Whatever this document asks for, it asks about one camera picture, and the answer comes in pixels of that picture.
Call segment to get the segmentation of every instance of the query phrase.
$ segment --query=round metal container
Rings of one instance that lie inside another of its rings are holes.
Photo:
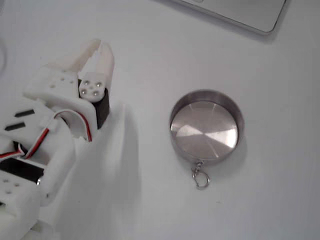
[[[192,163],[200,164],[199,171],[202,164],[217,163],[237,147],[244,134],[244,119],[227,95],[197,90],[175,104],[169,129],[175,150]]]

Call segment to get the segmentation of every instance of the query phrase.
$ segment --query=white robotic arm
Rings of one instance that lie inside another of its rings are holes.
[[[79,79],[93,58],[95,69]],[[0,120],[0,240],[58,239],[38,222],[39,210],[55,199],[76,160],[75,138],[91,142],[104,124],[113,69],[109,45],[95,39],[43,66],[24,97],[7,104]]]

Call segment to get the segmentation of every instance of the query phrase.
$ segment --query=white table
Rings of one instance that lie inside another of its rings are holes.
[[[41,217],[65,240],[318,240],[319,12],[318,0],[291,0],[263,37],[169,1],[6,0],[2,106],[39,67],[101,38],[116,60],[112,105],[127,109],[118,162],[101,154],[104,130]],[[168,131],[171,108],[196,89],[229,95],[246,124],[232,156],[207,168],[204,191]]]

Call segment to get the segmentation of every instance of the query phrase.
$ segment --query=metal loop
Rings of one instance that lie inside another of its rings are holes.
[[[205,178],[206,178],[206,183],[205,183],[204,185],[200,185],[199,182],[197,181],[197,176],[200,175],[200,174],[204,175]],[[197,189],[203,190],[203,189],[205,189],[206,187],[209,186],[210,177],[209,177],[208,174],[206,174],[204,171],[200,171],[200,170],[194,171],[194,172],[192,173],[192,177],[193,177],[193,180],[195,181],[195,184],[196,184],[196,188],[197,188]]]

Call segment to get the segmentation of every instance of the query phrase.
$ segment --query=laptop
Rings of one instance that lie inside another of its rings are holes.
[[[173,0],[256,33],[268,35],[286,0]]]

